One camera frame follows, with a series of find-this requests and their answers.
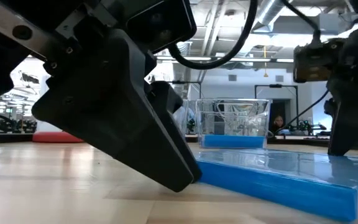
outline hardwood floor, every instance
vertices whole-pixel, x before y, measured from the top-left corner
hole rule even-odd
[[[269,147],[326,153],[310,146]],[[0,144],[0,223],[336,222],[205,184],[176,194],[87,144],[28,142]]]

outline ceiling pipe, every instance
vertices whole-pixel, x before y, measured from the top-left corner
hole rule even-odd
[[[212,5],[212,9],[211,9],[211,16],[209,18],[208,23],[206,24],[206,31],[205,31],[203,46],[201,48],[201,56],[204,56],[204,54],[205,54],[209,36],[211,35],[212,27],[214,25],[216,11],[218,10],[218,4],[219,4],[219,0],[214,0],[214,4]]]
[[[221,28],[222,20],[224,17],[224,14],[227,9],[227,5],[229,4],[229,0],[224,0],[222,6],[221,6],[221,13],[215,23],[214,32],[212,33],[211,43],[209,43],[208,50],[206,52],[207,55],[211,55],[212,49],[214,47],[216,37],[218,36],[219,30]]]
[[[281,0],[264,0],[259,9],[259,15],[257,22],[254,24],[253,31],[261,30],[264,32],[270,32],[272,30],[272,24],[280,16],[281,11],[284,9],[284,4]]]

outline blue mat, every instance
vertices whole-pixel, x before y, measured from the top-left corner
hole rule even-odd
[[[201,182],[335,220],[358,217],[358,157],[223,149],[196,158]]]
[[[225,148],[258,148],[263,147],[264,136],[227,136],[206,134],[201,142],[202,147]]]

